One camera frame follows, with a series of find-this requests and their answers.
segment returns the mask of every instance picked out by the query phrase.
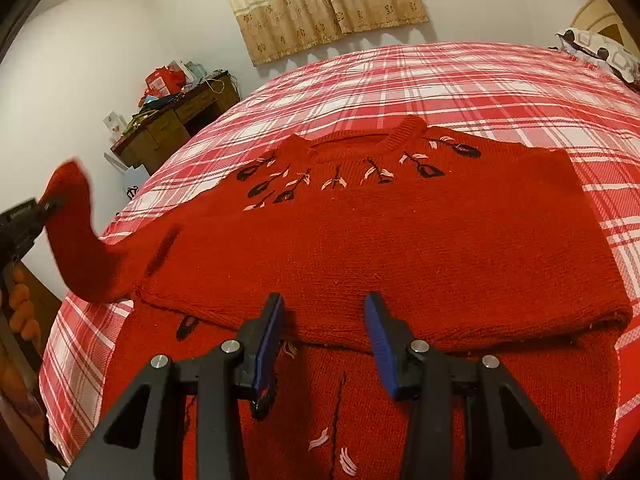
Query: human hand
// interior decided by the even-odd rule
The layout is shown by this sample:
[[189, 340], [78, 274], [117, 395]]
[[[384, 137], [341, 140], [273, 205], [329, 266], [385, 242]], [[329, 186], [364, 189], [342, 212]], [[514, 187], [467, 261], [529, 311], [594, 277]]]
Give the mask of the human hand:
[[[16, 285], [9, 295], [9, 306], [14, 310], [14, 314], [9, 320], [9, 327], [13, 332], [19, 333], [24, 340], [33, 341], [39, 350], [40, 325], [34, 319], [35, 309], [30, 300], [29, 288], [24, 284], [24, 273], [17, 267], [14, 268], [14, 281]], [[34, 406], [33, 397], [27, 391], [18, 368], [15, 367], [1, 346], [0, 390], [23, 413], [30, 414], [37, 408]]]

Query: ribbed neckline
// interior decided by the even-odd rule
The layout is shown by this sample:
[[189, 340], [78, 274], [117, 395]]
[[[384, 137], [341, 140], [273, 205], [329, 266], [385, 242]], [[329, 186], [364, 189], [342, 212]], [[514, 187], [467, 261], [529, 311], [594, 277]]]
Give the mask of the ribbed neckline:
[[[380, 155], [391, 152], [394, 149], [407, 143], [409, 140], [419, 137], [427, 130], [427, 123], [420, 117], [408, 116], [398, 126], [391, 129], [381, 130], [338, 130], [316, 140], [306, 140], [298, 136], [287, 139], [287, 144], [295, 146], [295, 150], [305, 153], [310, 161], [321, 164], [334, 160], [345, 160], [350, 158], [361, 158], [363, 156]], [[325, 148], [322, 151], [314, 152], [315, 148], [328, 145], [331, 142], [354, 139], [365, 136], [384, 137], [371, 144], [363, 143], [361, 146], [342, 146], [336, 148]]]

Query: red knitted sweater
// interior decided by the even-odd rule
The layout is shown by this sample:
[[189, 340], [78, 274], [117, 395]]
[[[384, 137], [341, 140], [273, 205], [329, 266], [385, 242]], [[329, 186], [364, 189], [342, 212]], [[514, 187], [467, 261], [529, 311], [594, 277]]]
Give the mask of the red knitted sweater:
[[[203, 354], [280, 292], [298, 353], [278, 359], [267, 420], [242, 409], [251, 478], [344, 478], [343, 447], [359, 476], [396, 478], [406, 410], [386, 398], [364, 327], [364, 297], [379, 290], [394, 316], [441, 350], [500, 345], [493, 351], [581, 475], [605, 470], [613, 345], [631, 310], [564, 151], [415, 117], [389, 131], [292, 136], [112, 246], [91, 231], [88, 185], [74, 163], [56, 171], [46, 196], [60, 193], [66, 207], [47, 233], [69, 288], [94, 303], [135, 304], [103, 412], [153, 355]], [[205, 322], [179, 342], [186, 314]], [[194, 478], [193, 426], [185, 478]], [[325, 428], [327, 443], [308, 450]]]

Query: sweater collar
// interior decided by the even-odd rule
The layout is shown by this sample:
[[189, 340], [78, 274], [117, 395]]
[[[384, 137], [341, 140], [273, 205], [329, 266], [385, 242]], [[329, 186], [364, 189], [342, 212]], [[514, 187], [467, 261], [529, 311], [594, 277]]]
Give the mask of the sweater collar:
[[[420, 137], [427, 128], [427, 123], [420, 117], [407, 116], [398, 126], [388, 130], [338, 130], [316, 140], [293, 135], [284, 144], [287, 151], [300, 151], [300, 155], [305, 153], [311, 161], [320, 164], [392, 152]], [[349, 145], [349, 140], [356, 142]]]

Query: metal screw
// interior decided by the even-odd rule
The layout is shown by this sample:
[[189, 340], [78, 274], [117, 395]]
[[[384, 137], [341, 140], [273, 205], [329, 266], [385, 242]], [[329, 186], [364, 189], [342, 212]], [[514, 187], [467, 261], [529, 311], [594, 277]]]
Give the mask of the metal screw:
[[151, 359], [151, 365], [153, 368], [162, 368], [169, 362], [169, 358], [164, 354], [158, 354]]
[[232, 354], [240, 349], [240, 343], [235, 339], [229, 339], [220, 345], [225, 354]]
[[485, 355], [482, 358], [482, 364], [487, 368], [497, 368], [500, 364], [500, 359], [498, 359], [495, 355]]
[[411, 341], [411, 350], [417, 352], [418, 354], [424, 354], [429, 351], [429, 343], [424, 341], [423, 339], [414, 339]]

